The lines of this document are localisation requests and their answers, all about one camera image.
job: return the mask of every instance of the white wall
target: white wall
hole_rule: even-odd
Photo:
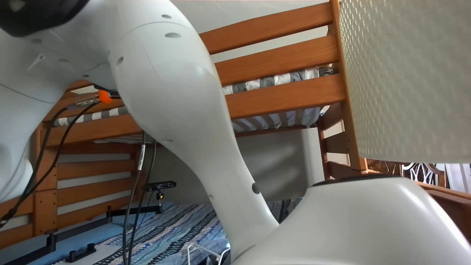
[[[242,157],[266,200],[298,198],[306,191],[306,169],[300,131],[237,138]],[[146,154],[150,162],[151,150]],[[165,148],[157,149],[151,182],[174,180],[165,199],[176,203],[209,203],[193,171]]]

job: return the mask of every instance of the screw hole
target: screw hole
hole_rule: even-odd
[[[178,33],[175,33],[175,32],[170,32],[170,33],[167,33],[167,34],[165,35],[165,37],[176,39],[176,38],[181,37],[181,35],[178,34]]]
[[[42,43],[42,40],[41,40],[41,39],[34,38],[34,39],[31,40],[31,42],[32,42],[33,44],[41,44],[41,43]]]
[[[120,65],[120,64],[123,62],[123,60],[124,60],[124,57],[121,56],[121,57],[118,59],[118,61],[116,62],[116,65],[117,65],[117,66]]]

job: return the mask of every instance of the blue patterned bedspread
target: blue patterned bedspread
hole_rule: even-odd
[[[269,202],[268,207],[278,220],[291,212],[298,200]],[[127,232],[127,239],[132,229]],[[132,254],[132,264],[136,265],[185,265],[187,247],[199,244],[216,253],[229,247],[226,233],[211,205],[174,205],[163,214],[155,215],[142,223],[137,230]],[[122,236],[112,237],[102,244],[122,245]],[[199,264],[208,253],[199,250],[191,253],[191,264]],[[108,257],[97,264],[120,265],[122,252]]]

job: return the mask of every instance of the wooden bunk bed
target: wooden bunk bed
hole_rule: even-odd
[[[210,54],[216,54],[322,26],[329,26],[327,36],[215,64],[223,86],[333,64],[337,72],[333,75],[226,95],[227,107],[234,123],[246,128],[247,126],[239,121],[240,119],[246,119],[256,127],[256,130],[236,132],[236,137],[304,129],[306,126],[300,125],[300,115],[303,110],[330,105],[326,113],[316,121],[319,128],[319,141],[326,180],[331,177],[343,179],[360,174],[377,173],[368,169],[366,160],[358,154],[343,69],[339,11],[338,1],[331,0],[328,3],[258,17],[200,34]],[[54,122],[51,119],[59,109],[84,97],[89,97],[90,94],[76,95],[72,91],[90,85],[92,84],[84,80],[73,83],[64,97],[52,108],[34,135],[34,146],[37,151],[45,131],[45,124]],[[123,102],[115,99],[110,104],[94,106],[88,113],[116,109],[122,106]],[[296,122],[291,126],[287,122],[286,113],[288,111],[294,111],[297,115]],[[74,116],[79,112],[80,109],[68,110],[60,118]],[[269,115],[271,114],[278,114],[280,117],[280,128],[275,126],[273,120],[270,122]],[[254,118],[257,116],[261,116],[266,120],[269,124],[267,129],[262,128],[261,124],[257,122]],[[325,138],[324,131],[340,121],[343,121],[345,131]],[[52,129],[47,144],[48,149],[42,163],[43,167],[38,176],[42,176],[41,173],[44,173],[44,168],[49,167],[52,163],[57,151],[56,148],[66,128],[66,126],[58,126]],[[130,154],[130,159],[126,161],[57,163],[46,181],[39,186],[34,196],[28,198],[17,213],[17,215],[30,215],[32,217],[31,222],[27,225],[0,232],[0,238],[2,238],[0,248],[42,235],[47,231],[90,220],[94,216],[104,213],[108,206],[120,208],[126,205],[129,197],[58,215],[57,208],[60,206],[128,190],[132,186],[135,176],[66,189],[58,189],[57,181],[98,174],[134,172],[136,156],[140,152],[138,145],[94,143],[93,141],[136,135],[141,132],[141,128],[130,114],[110,116],[75,124],[65,140],[63,154],[124,153]],[[327,153],[348,154],[349,165],[328,161]],[[471,213],[471,195],[458,194],[450,190],[437,190],[432,186],[425,188],[433,192],[441,192],[448,199],[450,199],[450,196],[459,197],[455,201],[458,206],[451,208],[456,210],[457,207],[460,207],[461,210],[458,210],[460,214],[465,213],[467,216]],[[14,202],[15,199],[1,204],[0,213],[3,214],[10,209]]]

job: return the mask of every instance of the mattress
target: mattress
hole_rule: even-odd
[[[283,200],[269,202],[274,217],[280,220],[300,202]],[[211,205],[174,205],[161,215],[145,221],[136,232],[132,263],[137,265],[183,265],[187,264],[187,248],[199,244],[216,253],[229,247],[222,225]],[[105,240],[101,245],[122,245],[122,235]],[[207,259],[208,253],[191,252],[191,264]],[[122,251],[102,260],[98,264],[122,264]]]
[[[225,95],[251,91],[259,88],[266,88],[275,85],[286,83],[298,82],[308,79],[313,79],[320,76],[327,76],[335,74],[332,67],[315,67],[299,71],[294,71],[282,75],[267,76],[256,80],[236,83],[222,87]],[[128,114],[125,106],[113,108],[110,110],[99,111],[82,115],[76,123],[87,121],[99,120],[113,116],[120,116]],[[235,133],[243,133],[255,130],[265,130],[268,128],[280,128],[287,126],[303,125],[306,127],[315,127],[316,121],[319,118],[320,108],[307,108],[303,110],[287,111],[285,113],[273,113],[263,116],[254,116],[243,119],[236,119],[232,121],[232,126]],[[75,116],[63,117],[54,121],[54,126],[68,126]],[[95,141],[102,142],[124,142],[124,143],[140,143],[140,135],[124,136],[112,139],[104,139]]]

